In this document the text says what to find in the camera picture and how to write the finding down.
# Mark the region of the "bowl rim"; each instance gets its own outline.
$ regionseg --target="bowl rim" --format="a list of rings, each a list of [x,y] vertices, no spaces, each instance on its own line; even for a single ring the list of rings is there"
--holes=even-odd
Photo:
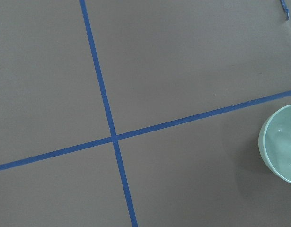
[[[279,173],[279,172],[274,168],[273,164],[272,164],[271,161],[269,160],[269,157],[268,157],[268,154],[267,154],[267,151],[266,151],[266,145],[265,145],[265,141],[266,141],[266,139],[265,139],[265,138],[266,138],[266,132],[267,132],[267,129],[268,129],[268,126],[269,126],[270,122],[273,120],[273,118],[274,118],[274,117],[275,117],[279,112],[281,112],[282,110],[287,109],[287,108],[289,108],[289,107],[291,107],[291,104],[290,104],[290,105],[286,105],[286,106],[280,108],[279,110],[277,110],[275,113],[273,113],[273,114],[268,118],[268,120],[267,120],[267,122],[266,122],[266,125],[265,125],[265,128],[264,128],[264,132],[263,132],[263,152],[264,152],[264,154],[265,154],[266,161],[268,162],[268,164],[269,164],[270,168],[272,169],[272,171],[273,171],[276,175],[278,175],[280,178],[282,178],[283,180],[285,180],[285,181],[291,183],[290,180],[288,180],[287,178],[285,178],[282,174],[280,174],[280,173]]]

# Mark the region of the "round container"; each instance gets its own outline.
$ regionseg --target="round container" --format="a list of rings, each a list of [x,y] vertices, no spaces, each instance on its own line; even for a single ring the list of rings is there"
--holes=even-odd
[[[259,150],[268,168],[291,183],[291,105],[275,112],[263,124]]]

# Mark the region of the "blue line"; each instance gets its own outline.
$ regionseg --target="blue line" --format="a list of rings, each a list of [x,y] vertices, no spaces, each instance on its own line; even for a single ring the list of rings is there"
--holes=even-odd
[[[128,186],[128,182],[127,182],[127,178],[126,178],[126,174],[125,174],[125,169],[124,169],[124,165],[123,165],[123,161],[122,161],[122,157],[121,157],[121,151],[119,148],[117,134],[116,134],[114,121],[113,121],[113,117],[112,117],[112,112],[111,112],[111,108],[109,106],[109,102],[108,102],[108,98],[107,98],[107,94],[106,94],[106,88],[104,85],[102,72],[101,72],[101,68],[100,68],[100,64],[99,64],[99,59],[98,59],[98,55],[97,55],[97,51],[96,51],[95,41],[94,41],[94,37],[92,34],[89,18],[88,18],[88,12],[87,12],[87,7],[85,4],[85,1],[80,0],[80,5],[81,5],[81,11],[82,11],[83,19],[84,19],[85,29],[86,29],[86,32],[88,35],[88,42],[89,42],[89,46],[90,46],[90,50],[92,53],[96,74],[97,74],[97,79],[98,79],[98,83],[99,83],[99,87],[100,87],[100,92],[101,92],[101,96],[103,99],[104,109],[106,111],[106,118],[107,118],[109,130],[111,133],[111,137],[112,137],[112,142],[113,142],[113,146],[114,146],[114,150],[115,150],[115,155],[116,155],[116,159],[117,159],[118,169],[119,169],[120,178],[121,178],[121,182],[122,182],[122,186],[123,186],[123,190],[124,190],[127,208],[128,208],[129,215],[131,218],[132,226],[138,227],[138,223],[137,223],[137,219],[136,219],[136,215],[135,215],[135,211],[134,211],[134,207],[133,207],[133,203],[132,203],[131,193],[130,193],[130,189]]]
[[[60,156],[60,155],[69,154],[69,153],[72,153],[75,151],[84,150],[87,148],[92,148],[92,147],[99,146],[102,144],[110,143],[111,141],[112,141],[112,138],[108,137],[108,138],[104,138],[104,139],[100,139],[100,140],[96,140],[96,141],[92,141],[92,142],[88,142],[88,143],[79,144],[79,145],[72,146],[69,148],[64,148],[64,149],[52,151],[49,153],[24,158],[24,159],[21,159],[18,161],[5,163],[5,164],[0,165],[0,171],[5,170],[5,169],[14,168],[17,166],[26,165],[26,164],[37,162],[37,161],[41,161],[41,160],[48,159],[51,157],[56,157],[56,156]]]
[[[150,126],[150,127],[134,130],[134,131],[129,131],[129,132],[126,132],[126,133],[119,134],[117,137],[118,137],[118,140],[123,140],[123,139],[129,138],[129,137],[142,135],[142,134],[149,133],[149,132],[152,132],[152,131],[165,129],[165,128],[172,127],[172,126],[175,126],[175,125],[196,121],[196,120],[199,120],[199,119],[203,119],[203,118],[219,115],[221,113],[223,114],[223,113],[226,113],[226,112],[230,112],[230,111],[246,108],[246,107],[249,107],[249,106],[252,106],[252,105],[266,103],[266,102],[269,102],[269,101],[273,101],[273,100],[276,100],[276,99],[285,98],[285,97],[289,97],[289,96],[291,96],[291,90],[290,91],[281,92],[281,93],[278,93],[278,94],[275,94],[275,95],[263,97],[263,98],[254,99],[252,101],[239,103],[239,104],[236,104],[236,105],[230,105],[230,106],[223,107],[223,108],[220,108],[220,109],[216,109],[216,110],[212,110],[212,111],[196,114],[196,115],[193,115],[193,116],[180,118],[180,119],[173,120],[173,121],[170,121],[170,122],[165,122],[165,123],[153,125],[153,126]]]
[[[289,9],[285,3],[285,0],[280,0],[284,13],[286,15],[286,19],[289,20]]]

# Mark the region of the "plastic bowl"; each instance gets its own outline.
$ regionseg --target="plastic bowl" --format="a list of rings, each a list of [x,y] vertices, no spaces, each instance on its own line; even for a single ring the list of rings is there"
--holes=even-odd
[[[291,105],[287,105],[263,124],[259,150],[268,168],[291,183]]]

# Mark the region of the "gray tile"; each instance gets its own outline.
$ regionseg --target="gray tile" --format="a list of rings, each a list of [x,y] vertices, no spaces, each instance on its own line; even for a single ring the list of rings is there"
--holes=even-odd
[[[1,171],[0,226],[130,226],[113,146]]]
[[[79,1],[0,0],[0,164],[109,135]]]
[[[291,227],[291,184],[258,134],[291,97],[120,141],[140,227]]]
[[[279,1],[87,7],[118,133],[291,89],[291,23]]]

